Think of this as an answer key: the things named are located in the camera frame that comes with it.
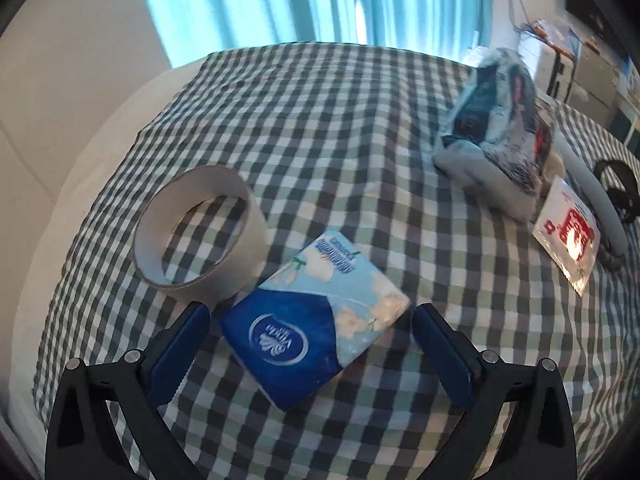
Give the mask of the blue tissue packet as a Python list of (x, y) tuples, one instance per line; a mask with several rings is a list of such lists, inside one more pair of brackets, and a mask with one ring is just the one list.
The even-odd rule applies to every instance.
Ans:
[(337, 231), (326, 231), (220, 319), (271, 403), (292, 410), (363, 354), (409, 298)]

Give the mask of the white curved tube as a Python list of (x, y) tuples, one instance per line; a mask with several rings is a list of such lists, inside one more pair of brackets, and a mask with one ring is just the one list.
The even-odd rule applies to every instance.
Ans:
[(618, 214), (599, 180), (576, 155), (560, 130), (556, 130), (554, 133), (554, 146), (563, 159), (566, 171), (593, 206), (594, 214), (601, 223), (605, 238), (610, 243), (610, 254), (617, 258), (626, 256), (628, 240), (623, 223), (620, 222), (620, 218), (618, 218)]

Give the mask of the beige cloth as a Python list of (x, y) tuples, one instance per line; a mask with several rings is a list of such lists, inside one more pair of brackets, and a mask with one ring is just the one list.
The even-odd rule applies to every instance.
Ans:
[(562, 156), (559, 153), (552, 151), (549, 154), (542, 175), (544, 176), (544, 180), (549, 182), (552, 182), (555, 177), (565, 178), (566, 170)]

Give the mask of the red white sachet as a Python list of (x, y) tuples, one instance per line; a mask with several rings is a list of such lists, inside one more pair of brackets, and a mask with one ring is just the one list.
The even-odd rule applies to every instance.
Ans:
[(558, 176), (542, 204), (533, 237), (582, 296), (596, 264), (601, 235), (596, 217)]

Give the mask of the white tape roll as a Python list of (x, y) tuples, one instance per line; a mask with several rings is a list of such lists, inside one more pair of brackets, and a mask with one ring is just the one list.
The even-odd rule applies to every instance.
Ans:
[(236, 170), (201, 166), (175, 177), (148, 201), (131, 255), (146, 284), (185, 304), (214, 308), (262, 272), (266, 220)]

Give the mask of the black pouch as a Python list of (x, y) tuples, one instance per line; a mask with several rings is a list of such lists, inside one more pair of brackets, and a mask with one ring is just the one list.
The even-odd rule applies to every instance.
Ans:
[(618, 213), (623, 224), (631, 224), (640, 214), (640, 196), (638, 181), (631, 168), (621, 160), (601, 159), (596, 162), (593, 173), (601, 181), (605, 170), (611, 169), (622, 188), (607, 188), (606, 194)]

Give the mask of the checkered bed sheet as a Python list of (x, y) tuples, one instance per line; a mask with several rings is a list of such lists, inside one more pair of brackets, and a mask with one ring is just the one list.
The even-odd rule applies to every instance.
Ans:
[[(224, 165), (267, 219), (266, 273), (337, 230), (474, 344), (509, 362), (555, 359), (578, 471), (590, 471), (639, 396), (639, 228), (626, 229), (623, 267), (596, 266), (578, 294), (526, 226), (440, 174), (436, 132), (467, 76), (442, 58), (353, 44), (209, 55), (73, 229), (30, 382), (38, 422), (69, 358), (117, 359), (168, 324), (177, 304), (137, 276), (134, 224), (177, 174)], [(289, 413), (213, 332), (164, 417), (209, 479), (413, 478), (457, 421), (406, 318)]]

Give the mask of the grey mini fridge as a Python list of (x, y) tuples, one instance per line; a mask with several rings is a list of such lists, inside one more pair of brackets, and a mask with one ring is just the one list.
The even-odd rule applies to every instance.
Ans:
[(604, 125), (615, 100), (615, 76), (614, 67), (592, 47), (583, 44), (576, 58), (567, 104)]

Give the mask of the white suitcase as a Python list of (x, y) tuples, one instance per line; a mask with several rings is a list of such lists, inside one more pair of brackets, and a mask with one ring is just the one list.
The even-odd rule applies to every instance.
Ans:
[(528, 32), (520, 35), (518, 54), (538, 90), (558, 101), (567, 100), (574, 72), (574, 60), (569, 55)]

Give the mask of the teal curtain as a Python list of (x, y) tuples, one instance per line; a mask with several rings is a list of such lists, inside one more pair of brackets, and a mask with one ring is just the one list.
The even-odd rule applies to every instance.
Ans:
[(491, 0), (145, 0), (172, 66), (294, 41), (406, 49), (460, 61), (488, 44)]

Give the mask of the wall television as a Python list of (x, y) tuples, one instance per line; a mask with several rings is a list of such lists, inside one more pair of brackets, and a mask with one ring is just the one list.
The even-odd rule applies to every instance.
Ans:
[(565, 0), (565, 10), (601, 38), (608, 32), (608, 21), (593, 0)]

